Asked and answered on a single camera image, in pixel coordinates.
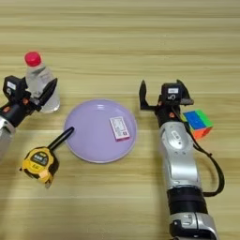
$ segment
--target purple plate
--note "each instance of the purple plate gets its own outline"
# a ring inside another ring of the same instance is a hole
[[[113,134],[111,117],[123,116],[130,138],[118,142]],[[77,106],[67,117],[65,129],[75,127],[67,139],[67,146],[79,158],[107,163],[125,156],[132,149],[137,136],[134,116],[120,104],[96,99]]]

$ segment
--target black cable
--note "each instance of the black cable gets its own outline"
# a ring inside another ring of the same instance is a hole
[[[204,197],[214,197],[214,196],[218,195],[220,192],[222,192],[222,190],[224,189],[224,186],[225,186],[225,177],[224,177],[223,171],[221,170],[220,166],[218,165],[218,163],[217,163],[217,162],[215,161],[215,159],[213,158],[213,155],[212,155],[211,153],[206,152],[202,147],[200,147],[200,145],[198,144],[198,142],[197,142],[197,141],[195,140],[195,138],[193,137],[193,135],[192,135],[192,133],[191,133],[191,130],[190,130],[190,128],[189,128],[188,123],[185,123],[185,122],[181,119],[181,117],[180,117],[179,114],[176,112],[176,110],[174,109],[174,107],[172,107],[172,111],[173,111],[174,114],[177,116],[178,120],[185,125],[185,128],[186,128],[187,133],[190,135],[192,141],[194,142],[193,147],[194,147],[197,151],[199,151],[199,152],[207,155],[207,156],[211,159],[211,161],[213,162],[213,164],[214,164],[214,166],[215,166],[215,168],[216,168],[216,170],[217,170],[217,175],[218,175],[218,187],[217,187],[217,190],[215,190],[215,191],[210,191],[210,192],[204,191],[204,192],[203,192],[203,196],[204,196]]]
[[[48,148],[52,151],[58,147],[62,142],[64,142],[74,131],[74,127],[68,128],[60,136],[58,136],[52,143],[49,144]]]

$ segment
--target small box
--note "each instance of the small box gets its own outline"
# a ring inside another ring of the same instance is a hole
[[[122,141],[130,138],[127,126],[122,116],[110,118],[112,131],[117,141]]]

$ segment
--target plastic water bottle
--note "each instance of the plastic water bottle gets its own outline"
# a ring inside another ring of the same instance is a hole
[[[54,79],[50,69],[41,62],[41,57],[38,52],[28,52],[25,55],[25,62],[28,66],[26,70],[26,83],[28,90],[31,92],[31,97],[39,98],[43,92],[44,87]],[[60,98],[57,88],[55,88],[52,96],[42,107],[43,113],[52,113],[57,111],[60,107]]]

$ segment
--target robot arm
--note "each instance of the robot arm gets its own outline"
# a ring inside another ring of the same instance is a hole
[[[159,149],[170,209],[170,234],[174,240],[219,240],[214,220],[208,215],[193,158],[194,141],[179,117],[180,105],[193,104],[188,90],[180,81],[163,84],[157,106],[149,106],[145,96],[146,85],[142,82],[141,109],[154,111],[159,125]]]
[[[214,220],[208,215],[196,162],[193,142],[180,122],[160,128],[160,151],[170,208],[172,236],[218,240]]]
[[[27,115],[40,111],[41,107],[52,96],[57,84],[57,79],[49,82],[40,98],[31,98],[26,91],[25,78],[18,79],[14,76],[5,78],[3,91],[8,103],[0,108],[0,159],[4,156],[15,134],[15,128]]]

